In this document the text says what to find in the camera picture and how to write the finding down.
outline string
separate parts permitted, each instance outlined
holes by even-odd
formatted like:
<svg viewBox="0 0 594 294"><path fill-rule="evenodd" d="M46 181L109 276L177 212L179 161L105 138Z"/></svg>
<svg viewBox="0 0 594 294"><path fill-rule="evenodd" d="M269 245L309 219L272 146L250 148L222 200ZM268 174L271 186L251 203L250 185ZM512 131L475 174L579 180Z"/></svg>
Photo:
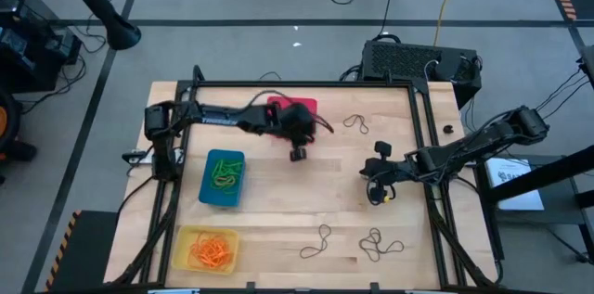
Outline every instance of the string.
<svg viewBox="0 0 594 294"><path fill-rule="evenodd" d="M352 116L346 118L342 124L344 125L344 127L353 127L356 123L356 121L359 120L361 121L361 124L359 125L359 132L361 132L361 134L367 134L369 133L369 128L365 125L365 117L360 115L360 114L353 114Z"/></svg>
<svg viewBox="0 0 594 294"><path fill-rule="evenodd" d="M363 246L363 243L373 244L373 248L366 248ZM380 260L382 254L387 254L387 253L392 253L392 252L402 252L405 249L404 243L402 243L399 240L395 240L394 242L390 243L388 248L386 248L385 250L380 249L380 243L381 243L380 229L371 228L371 229L369 229L369 236L367 236L365 238L361 238L361 240L359 240L359 248L361 248L368 255L369 259L372 262L378 262ZM392 247L392 245L394 245L394 243L399 243L401 249L390 249ZM377 253L378 258L374 259L371 255L371 252Z"/></svg>
<svg viewBox="0 0 594 294"><path fill-rule="evenodd" d="M328 228L328 233L326 235L324 235L322 233L322 228ZM329 227L329 225L326 224L322 224L318 227L317 232L319 233L319 236L322 238L322 242L320 244L319 248L316 247L304 247L303 249L301 249L301 251L299 251L299 257L303 258L303 259L307 259L307 258L312 258L314 256L317 256L318 254L320 254L323 250L328 248L328 241L326 240L326 238L328 238L328 236L330 236L330 234L332 234L332 228ZM303 255L303 252L306 250L313 250L314 252L310 255Z"/></svg>

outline computer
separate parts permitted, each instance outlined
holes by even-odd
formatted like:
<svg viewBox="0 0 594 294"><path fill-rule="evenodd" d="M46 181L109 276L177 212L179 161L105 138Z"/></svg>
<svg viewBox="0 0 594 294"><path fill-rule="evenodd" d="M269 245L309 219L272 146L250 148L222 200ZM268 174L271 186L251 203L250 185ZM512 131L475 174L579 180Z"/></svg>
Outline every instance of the computer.
<svg viewBox="0 0 594 294"><path fill-rule="evenodd" d="M422 92L427 82L451 82L458 108L481 89L481 58L470 49L369 40L358 80L410 80Z"/></svg>

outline white paper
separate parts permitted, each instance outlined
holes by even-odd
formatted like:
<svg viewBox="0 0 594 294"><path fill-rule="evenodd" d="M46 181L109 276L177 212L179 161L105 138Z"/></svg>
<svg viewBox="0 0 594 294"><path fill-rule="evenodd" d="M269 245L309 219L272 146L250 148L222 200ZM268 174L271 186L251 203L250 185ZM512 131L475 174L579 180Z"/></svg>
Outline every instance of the white paper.
<svg viewBox="0 0 594 294"><path fill-rule="evenodd" d="M528 160L491 159L486 162L486 169L493 187L530 172ZM497 205L501 210L507 211L543 211L545 209L538 190L501 200Z"/></svg>

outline pink object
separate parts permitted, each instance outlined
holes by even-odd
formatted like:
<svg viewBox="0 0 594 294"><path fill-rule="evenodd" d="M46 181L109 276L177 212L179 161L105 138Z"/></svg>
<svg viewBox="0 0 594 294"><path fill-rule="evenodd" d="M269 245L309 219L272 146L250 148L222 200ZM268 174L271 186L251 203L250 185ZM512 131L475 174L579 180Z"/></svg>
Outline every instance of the pink object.
<svg viewBox="0 0 594 294"><path fill-rule="evenodd" d="M272 104L274 102L277 102L280 105L281 109L286 108L288 105L290 105L292 103L301 103L301 104L305 105L305 107L307 108L307 110L309 110L310 113L317 114L317 100L315 100L313 98L299 98L299 97L286 98L283 96L270 96L266 100L267 104Z"/></svg>

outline black stand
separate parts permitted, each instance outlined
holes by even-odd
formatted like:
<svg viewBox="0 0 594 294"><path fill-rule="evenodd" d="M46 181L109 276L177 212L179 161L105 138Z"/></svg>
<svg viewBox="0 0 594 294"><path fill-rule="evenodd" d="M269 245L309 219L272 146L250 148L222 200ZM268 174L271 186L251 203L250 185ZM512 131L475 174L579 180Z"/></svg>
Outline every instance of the black stand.
<svg viewBox="0 0 594 294"><path fill-rule="evenodd" d="M140 30L125 21L113 8L110 0L83 0L95 16L103 22L112 49L124 50L140 41Z"/></svg>
<svg viewBox="0 0 594 294"><path fill-rule="evenodd" d="M513 213L521 214L523 219L542 224L578 225L588 256L594 257L594 230L585 212L586 208L594 206L594 190L578 193L575 182L571 179L577 174L594 168L592 156L594 156L594 146L554 161L544 156L520 156L528 159L531 164L533 160L534 163L548 162L548 164L533 166L531 172L495 188L490 188L487 183L485 167L479 168L485 221L498 259L503 259L503 251L495 219L498 215L505 216L506 211L497 211L497 203L533 190L539 190L545 210L514 211Z"/></svg>

